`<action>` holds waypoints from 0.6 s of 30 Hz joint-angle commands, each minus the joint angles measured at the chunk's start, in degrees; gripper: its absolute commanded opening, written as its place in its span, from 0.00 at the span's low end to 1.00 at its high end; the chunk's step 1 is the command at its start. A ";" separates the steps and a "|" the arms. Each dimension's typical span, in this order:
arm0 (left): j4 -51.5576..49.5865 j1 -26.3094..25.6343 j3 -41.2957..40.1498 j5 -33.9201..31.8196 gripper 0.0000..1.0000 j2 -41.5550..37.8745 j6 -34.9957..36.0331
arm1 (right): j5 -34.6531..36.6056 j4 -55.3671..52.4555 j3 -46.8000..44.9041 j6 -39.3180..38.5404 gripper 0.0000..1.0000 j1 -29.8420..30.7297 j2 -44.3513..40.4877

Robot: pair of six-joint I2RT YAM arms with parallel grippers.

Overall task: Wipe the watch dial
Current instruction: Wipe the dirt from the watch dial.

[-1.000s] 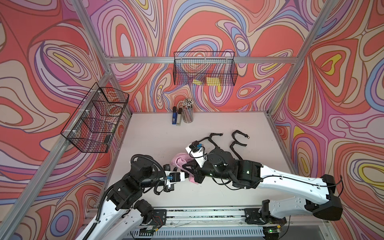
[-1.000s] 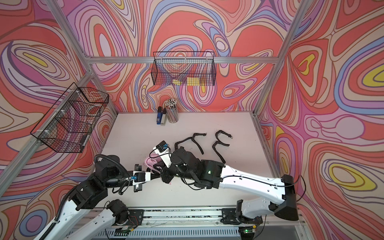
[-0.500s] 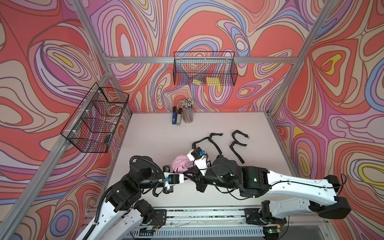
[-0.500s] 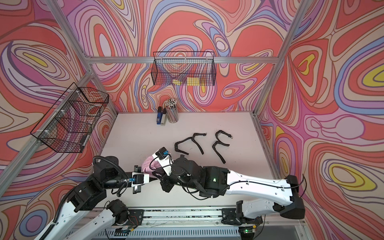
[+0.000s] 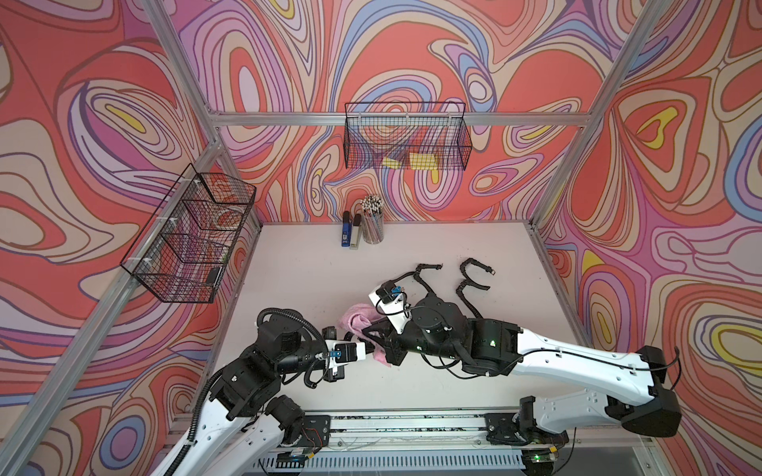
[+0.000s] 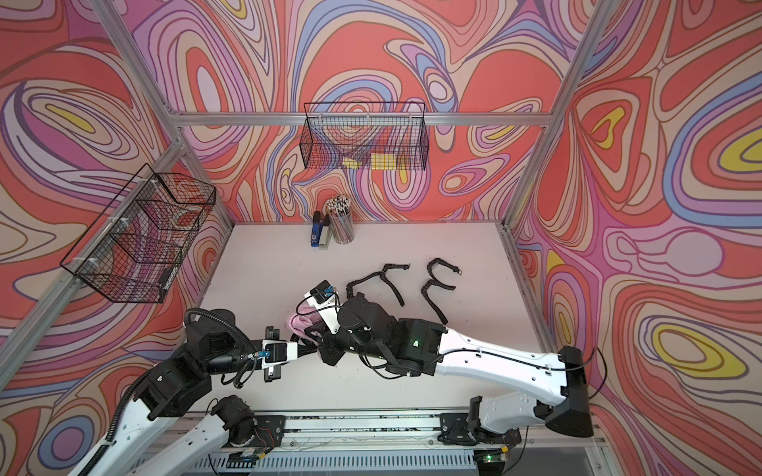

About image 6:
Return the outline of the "pink microfibre cloth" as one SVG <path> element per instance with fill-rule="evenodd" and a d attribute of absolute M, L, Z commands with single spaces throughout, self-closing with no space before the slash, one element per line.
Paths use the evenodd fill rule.
<path fill-rule="evenodd" d="M 287 327 L 291 330 L 291 333 L 295 334 L 299 338 L 299 341 L 303 341 L 305 345 L 318 345 L 317 341 L 308 333 L 308 329 L 315 324 L 316 322 L 307 315 L 292 315 L 287 320 Z"/>

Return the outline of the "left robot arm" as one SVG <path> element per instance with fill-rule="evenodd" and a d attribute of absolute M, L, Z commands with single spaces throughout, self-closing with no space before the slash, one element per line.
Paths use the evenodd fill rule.
<path fill-rule="evenodd" d="M 227 309 L 193 307 L 184 314 L 185 341 L 166 360 L 139 376 L 123 393 L 105 436 L 73 468 L 75 475 L 181 475 L 224 446 L 240 447 L 258 461 L 282 442 L 283 418 L 257 418 L 238 396 L 221 398 L 184 436 L 142 465 L 137 460 L 180 418 L 212 391 L 212 379 L 242 388 L 261 371 L 268 382 L 306 354 L 269 327 L 249 338 Z"/>

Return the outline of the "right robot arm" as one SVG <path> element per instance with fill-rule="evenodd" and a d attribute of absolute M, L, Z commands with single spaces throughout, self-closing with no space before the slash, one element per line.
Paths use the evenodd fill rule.
<path fill-rule="evenodd" d="M 385 380 L 460 377 L 508 389 L 507 396 L 471 398 L 468 431 L 474 438 L 538 424 L 570 438 L 595 433 L 585 374 L 589 359 L 577 347 L 556 353 L 503 347 L 440 323 L 397 319 L 361 294 L 340 301 L 333 293 L 313 292 L 297 312 L 319 319 L 314 339 L 327 365 L 354 354 Z"/>

